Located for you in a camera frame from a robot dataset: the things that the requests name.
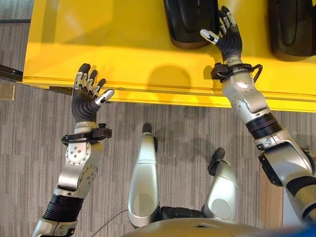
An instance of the robot finger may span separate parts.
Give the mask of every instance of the robot finger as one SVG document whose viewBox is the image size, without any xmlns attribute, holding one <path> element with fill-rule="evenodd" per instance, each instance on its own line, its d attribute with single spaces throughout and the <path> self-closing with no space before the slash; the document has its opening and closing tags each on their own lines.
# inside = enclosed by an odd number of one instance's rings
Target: robot finger
<svg viewBox="0 0 316 237">
<path fill-rule="evenodd" d="M 98 75 L 98 71 L 97 70 L 93 70 L 92 73 L 90 74 L 89 79 L 92 79 L 92 84 L 91 85 L 93 85 L 94 80 L 97 77 L 97 75 Z"/>
<path fill-rule="evenodd" d="M 212 31 L 208 31 L 206 29 L 202 29 L 199 32 L 201 36 L 212 44 L 216 44 L 220 37 Z"/>
<path fill-rule="evenodd" d="M 223 24 L 221 24 L 220 30 L 221 30 L 222 36 L 226 35 L 226 32 L 227 32 L 227 31 L 226 31 L 226 28 L 225 28 L 225 26 L 224 26 Z"/>
<path fill-rule="evenodd" d="M 84 81 L 87 78 L 88 72 L 90 70 L 90 64 L 88 63 L 84 63 L 80 66 L 77 75 L 76 75 L 76 79 L 75 79 L 75 84 L 74 84 L 74 89 L 80 89 L 83 90 L 84 87 Z"/>
<path fill-rule="evenodd" d="M 87 91 L 87 83 L 88 83 L 88 74 L 84 73 L 82 75 L 82 90 Z"/>
<path fill-rule="evenodd" d="M 237 25 L 236 19 L 235 19 L 234 15 L 231 13 L 231 11 L 225 6 L 222 6 L 222 11 L 224 14 L 227 15 L 228 20 L 229 20 L 229 24 L 231 24 L 232 26 L 236 26 Z"/>
<path fill-rule="evenodd" d="M 114 95 L 114 90 L 108 89 L 102 95 L 97 97 L 94 102 L 98 106 L 102 106 L 105 102 L 107 102 Z"/>
<path fill-rule="evenodd" d="M 222 19 L 223 23 L 225 24 L 226 29 L 230 27 L 229 20 L 227 18 L 227 15 L 223 13 L 221 10 L 218 10 L 218 15 Z"/>
<path fill-rule="evenodd" d="M 87 91 L 88 91 L 88 95 L 93 95 L 92 90 L 93 90 L 93 79 L 89 79 L 87 82 Z"/>
<path fill-rule="evenodd" d="M 93 89 L 93 98 L 98 97 L 100 89 L 103 87 L 103 85 L 105 84 L 105 79 L 102 78 L 99 83 L 97 84 L 97 86 Z"/>
</svg>

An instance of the yellow table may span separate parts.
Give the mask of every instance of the yellow table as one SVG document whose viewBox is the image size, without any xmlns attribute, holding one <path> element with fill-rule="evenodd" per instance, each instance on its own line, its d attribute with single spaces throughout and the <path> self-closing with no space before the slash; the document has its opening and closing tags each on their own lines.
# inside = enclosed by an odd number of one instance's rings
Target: yellow table
<svg viewBox="0 0 316 237">
<path fill-rule="evenodd" d="M 243 61 L 264 67 L 256 87 L 269 106 L 316 112 L 316 57 L 281 62 L 272 56 L 268 1 L 218 2 L 235 14 Z M 221 60 L 213 45 L 182 50 L 171 43 L 162 0 L 36 0 L 22 83 L 70 87 L 87 62 L 116 90 L 114 101 L 230 107 L 220 82 L 210 78 Z"/>
</svg>

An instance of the floor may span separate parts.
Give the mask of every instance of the floor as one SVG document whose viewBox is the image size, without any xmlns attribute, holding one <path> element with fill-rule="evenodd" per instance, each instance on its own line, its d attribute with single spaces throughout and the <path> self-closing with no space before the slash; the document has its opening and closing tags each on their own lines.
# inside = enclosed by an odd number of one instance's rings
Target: floor
<svg viewBox="0 0 316 237">
<path fill-rule="evenodd" d="M 0 3 L 0 19 L 29 19 L 32 0 Z M 23 70 L 29 24 L 0 24 L 0 64 Z M 0 101 L 0 236 L 30 236 L 43 215 L 65 162 L 60 138 L 74 121 L 71 98 L 16 85 L 14 101 Z M 297 142 L 316 150 L 316 114 L 274 112 Z M 97 179 L 87 196 L 74 236 L 92 236 L 127 208 L 131 172 L 143 123 L 158 137 L 160 204 L 200 209 L 212 178 L 206 167 L 218 147 L 237 174 L 237 221 L 262 227 L 258 219 L 259 152 L 230 109 L 109 103 L 98 113 L 113 137 L 104 142 Z M 123 213 L 96 236 L 133 230 Z"/>
</svg>

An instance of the silver fingertip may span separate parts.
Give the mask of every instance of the silver fingertip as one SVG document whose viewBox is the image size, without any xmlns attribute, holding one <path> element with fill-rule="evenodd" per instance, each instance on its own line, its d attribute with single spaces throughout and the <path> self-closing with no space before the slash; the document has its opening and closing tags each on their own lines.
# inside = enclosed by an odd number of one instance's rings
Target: silver fingertip
<svg viewBox="0 0 316 237">
<path fill-rule="evenodd" d="M 87 78 L 88 78 L 88 74 L 87 74 L 87 73 L 84 73 L 84 74 L 82 75 L 82 80 L 87 80 Z"/>
<path fill-rule="evenodd" d="M 93 79 L 88 80 L 88 85 L 92 85 Z"/>
<path fill-rule="evenodd" d="M 231 12 L 227 12 L 227 16 L 228 16 L 232 26 L 236 26 L 237 23 L 236 23 L 234 15 Z"/>
<path fill-rule="evenodd" d="M 107 102 L 112 96 L 114 95 L 114 90 L 108 89 L 106 92 L 104 92 L 102 95 L 97 97 L 94 102 L 98 106 L 102 106 L 105 102 Z"/>
<path fill-rule="evenodd" d="M 77 72 L 76 74 L 76 79 L 81 79 L 82 78 L 82 72 Z"/>
<path fill-rule="evenodd" d="M 226 28 L 223 25 L 221 25 L 220 27 L 221 27 L 222 33 L 225 35 L 226 34 Z"/>
<path fill-rule="evenodd" d="M 211 32 L 211 31 L 208 31 L 206 29 L 202 29 L 200 30 L 199 32 L 201 34 L 201 36 L 206 39 L 207 41 L 213 43 L 213 44 L 216 44 L 218 39 L 219 39 L 219 36 L 216 35 L 215 33 Z"/>
<path fill-rule="evenodd" d="M 223 20 L 224 20 L 224 23 L 226 25 L 226 28 L 228 29 L 230 27 L 228 18 L 224 17 Z"/>
</svg>

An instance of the silver robotic arm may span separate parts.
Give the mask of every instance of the silver robotic arm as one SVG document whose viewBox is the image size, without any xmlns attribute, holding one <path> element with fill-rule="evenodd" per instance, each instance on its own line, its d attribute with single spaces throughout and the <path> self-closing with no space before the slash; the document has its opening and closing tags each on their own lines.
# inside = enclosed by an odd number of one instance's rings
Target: silver robotic arm
<svg viewBox="0 0 316 237">
<path fill-rule="evenodd" d="M 96 113 L 114 91 L 107 90 L 98 96 L 105 80 L 93 86 L 97 71 L 93 70 L 88 78 L 89 70 L 90 65 L 83 64 L 76 75 L 72 98 L 72 112 L 77 122 L 75 132 L 62 138 L 62 143 L 67 145 L 66 163 L 32 237 L 73 235 L 83 200 L 98 171 L 97 164 L 103 151 L 100 141 L 112 135 L 105 124 L 97 127 Z"/>
<path fill-rule="evenodd" d="M 289 132 L 279 125 L 264 96 L 255 88 L 262 66 L 252 67 L 241 61 L 242 42 L 234 16 L 226 7 L 222 7 L 219 16 L 223 22 L 222 36 L 205 29 L 200 32 L 222 53 L 224 64 L 215 64 L 212 78 L 222 82 L 222 91 L 234 113 L 245 123 L 255 145 L 262 151 L 259 160 L 269 180 L 285 188 L 299 219 L 315 223 L 314 163 Z M 258 73 L 253 79 L 250 73 L 256 69 Z"/>
</svg>

